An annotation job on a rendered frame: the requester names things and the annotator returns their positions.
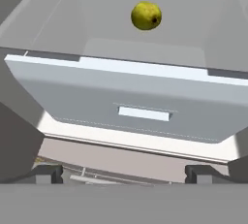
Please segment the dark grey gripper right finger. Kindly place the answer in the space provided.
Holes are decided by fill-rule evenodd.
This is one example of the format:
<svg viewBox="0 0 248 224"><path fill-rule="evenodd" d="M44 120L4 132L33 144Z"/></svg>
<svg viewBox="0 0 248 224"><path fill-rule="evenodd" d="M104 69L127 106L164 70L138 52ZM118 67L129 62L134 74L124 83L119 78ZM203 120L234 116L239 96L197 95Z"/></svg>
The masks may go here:
<svg viewBox="0 0 248 224"><path fill-rule="evenodd" d="M233 183L229 176L224 176L209 165L187 165L185 182L194 184Z"/></svg>

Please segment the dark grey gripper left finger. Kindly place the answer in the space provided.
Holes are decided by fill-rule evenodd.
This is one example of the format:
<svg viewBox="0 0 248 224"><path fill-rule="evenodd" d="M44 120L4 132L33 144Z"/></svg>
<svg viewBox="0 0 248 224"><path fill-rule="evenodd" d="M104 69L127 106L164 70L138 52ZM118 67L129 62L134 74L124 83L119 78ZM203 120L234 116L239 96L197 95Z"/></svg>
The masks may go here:
<svg viewBox="0 0 248 224"><path fill-rule="evenodd" d="M24 184L61 184L63 182L61 165L38 165L25 176L20 176L15 183Z"/></svg>

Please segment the grey fridge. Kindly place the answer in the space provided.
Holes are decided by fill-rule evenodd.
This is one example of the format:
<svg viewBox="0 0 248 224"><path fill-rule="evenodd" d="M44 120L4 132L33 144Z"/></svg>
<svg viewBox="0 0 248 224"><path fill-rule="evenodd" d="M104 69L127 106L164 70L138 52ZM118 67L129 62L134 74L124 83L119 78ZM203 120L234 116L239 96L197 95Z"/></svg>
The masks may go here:
<svg viewBox="0 0 248 224"><path fill-rule="evenodd" d="M30 170L37 156L83 167L122 162L132 173L177 180L175 164L209 165L233 182L248 182L248 128L219 143L77 125L54 119L15 79L0 47L0 154Z"/></svg>

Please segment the pale grey fridge drawer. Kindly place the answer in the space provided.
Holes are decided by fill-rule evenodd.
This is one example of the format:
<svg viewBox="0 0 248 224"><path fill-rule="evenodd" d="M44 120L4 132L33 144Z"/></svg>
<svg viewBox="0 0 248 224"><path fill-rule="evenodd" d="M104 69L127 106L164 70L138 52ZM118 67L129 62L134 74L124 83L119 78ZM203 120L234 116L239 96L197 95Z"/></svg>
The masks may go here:
<svg viewBox="0 0 248 224"><path fill-rule="evenodd" d="M140 1L159 6L156 28L132 23ZM214 144L248 128L247 8L248 0L22 0L0 23L0 47L15 79L60 122Z"/></svg>

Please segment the yellow-green pear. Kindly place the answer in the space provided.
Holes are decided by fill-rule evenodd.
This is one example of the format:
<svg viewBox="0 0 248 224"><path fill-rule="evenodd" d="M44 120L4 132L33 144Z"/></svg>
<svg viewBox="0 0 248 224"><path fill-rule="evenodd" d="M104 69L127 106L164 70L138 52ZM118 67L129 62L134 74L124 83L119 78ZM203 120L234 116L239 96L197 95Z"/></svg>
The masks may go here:
<svg viewBox="0 0 248 224"><path fill-rule="evenodd" d="M131 21L139 30L152 30L162 20L162 12L155 3L140 1L131 12Z"/></svg>

